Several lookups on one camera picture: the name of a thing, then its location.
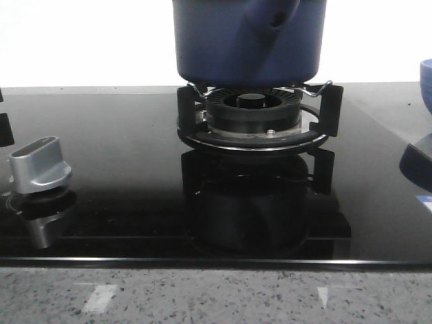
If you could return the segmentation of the blue label sticker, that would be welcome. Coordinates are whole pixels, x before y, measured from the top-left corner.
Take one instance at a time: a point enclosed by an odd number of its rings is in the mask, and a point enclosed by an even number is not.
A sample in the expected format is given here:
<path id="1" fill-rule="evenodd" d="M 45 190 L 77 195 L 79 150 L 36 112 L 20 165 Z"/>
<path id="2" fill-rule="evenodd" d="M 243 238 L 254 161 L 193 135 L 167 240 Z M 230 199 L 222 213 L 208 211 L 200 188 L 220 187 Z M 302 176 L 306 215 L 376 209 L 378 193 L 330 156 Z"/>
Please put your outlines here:
<path id="1" fill-rule="evenodd" d="M 431 195 L 416 195 L 416 199 L 432 214 L 432 196 Z"/>

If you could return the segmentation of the black glass cooktop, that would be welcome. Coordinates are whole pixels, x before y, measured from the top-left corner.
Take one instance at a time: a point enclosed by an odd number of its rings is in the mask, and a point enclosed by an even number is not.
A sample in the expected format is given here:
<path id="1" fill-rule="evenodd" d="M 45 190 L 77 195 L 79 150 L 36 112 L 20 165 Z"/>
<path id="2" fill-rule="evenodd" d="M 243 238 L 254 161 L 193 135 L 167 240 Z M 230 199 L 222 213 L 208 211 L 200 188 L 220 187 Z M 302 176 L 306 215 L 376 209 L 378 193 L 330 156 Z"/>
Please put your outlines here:
<path id="1" fill-rule="evenodd" d="M 342 97 L 337 136 L 288 152 L 192 148 L 177 87 L 1 94 L 3 266 L 431 268 L 431 145 Z M 9 155 L 47 136 L 72 175 L 18 194 Z"/>

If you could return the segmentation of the black pan support grate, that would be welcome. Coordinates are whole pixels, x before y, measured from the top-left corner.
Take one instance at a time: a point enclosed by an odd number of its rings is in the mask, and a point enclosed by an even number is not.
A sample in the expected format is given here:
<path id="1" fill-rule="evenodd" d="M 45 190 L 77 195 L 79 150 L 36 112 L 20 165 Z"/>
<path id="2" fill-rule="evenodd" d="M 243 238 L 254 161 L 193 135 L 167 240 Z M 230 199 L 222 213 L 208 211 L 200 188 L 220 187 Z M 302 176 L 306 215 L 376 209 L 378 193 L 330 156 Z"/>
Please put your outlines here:
<path id="1" fill-rule="evenodd" d="M 214 92 L 228 88 L 213 88 L 189 83 L 177 90 L 178 136 L 194 149 L 229 152 L 288 152 L 319 146 L 338 134 L 344 89 L 328 81 L 323 85 L 274 87 L 292 92 L 300 98 L 301 119 L 285 132 L 268 131 L 263 137 L 234 138 L 209 130 L 205 99 Z"/>

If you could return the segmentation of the dark blue cooking pot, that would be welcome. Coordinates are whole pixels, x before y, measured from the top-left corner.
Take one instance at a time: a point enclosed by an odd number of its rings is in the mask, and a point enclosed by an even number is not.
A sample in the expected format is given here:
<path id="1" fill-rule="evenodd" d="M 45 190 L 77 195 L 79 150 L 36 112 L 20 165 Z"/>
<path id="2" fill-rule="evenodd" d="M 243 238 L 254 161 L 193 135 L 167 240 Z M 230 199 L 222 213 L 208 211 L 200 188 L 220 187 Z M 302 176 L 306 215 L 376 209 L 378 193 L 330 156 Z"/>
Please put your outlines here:
<path id="1" fill-rule="evenodd" d="M 306 82 L 319 69 L 326 1 L 173 1 L 179 75 L 217 87 Z"/>

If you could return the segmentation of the light blue ribbed bowl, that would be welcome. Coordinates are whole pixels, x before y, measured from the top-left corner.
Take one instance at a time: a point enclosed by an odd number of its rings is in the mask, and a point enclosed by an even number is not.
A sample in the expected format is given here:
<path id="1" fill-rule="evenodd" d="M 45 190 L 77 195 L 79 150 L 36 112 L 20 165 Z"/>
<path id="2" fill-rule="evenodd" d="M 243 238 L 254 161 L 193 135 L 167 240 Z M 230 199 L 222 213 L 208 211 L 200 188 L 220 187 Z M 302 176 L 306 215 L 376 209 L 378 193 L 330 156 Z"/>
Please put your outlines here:
<path id="1" fill-rule="evenodd" d="M 423 103 L 428 112 L 432 112 L 432 59 L 420 63 L 420 88 Z"/>

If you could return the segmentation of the silver stove control knob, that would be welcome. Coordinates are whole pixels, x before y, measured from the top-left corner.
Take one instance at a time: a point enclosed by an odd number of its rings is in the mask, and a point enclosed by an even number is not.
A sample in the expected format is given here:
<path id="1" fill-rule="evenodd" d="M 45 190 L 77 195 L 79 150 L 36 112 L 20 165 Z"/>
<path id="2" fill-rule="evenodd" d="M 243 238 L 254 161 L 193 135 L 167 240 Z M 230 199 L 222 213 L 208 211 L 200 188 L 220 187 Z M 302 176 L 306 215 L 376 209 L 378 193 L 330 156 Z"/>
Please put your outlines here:
<path id="1" fill-rule="evenodd" d="M 65 186 L 72 168 L 65 162 L 56 136 L 39 138 L 9 155 L 10 183 L 18 194 Z"/>

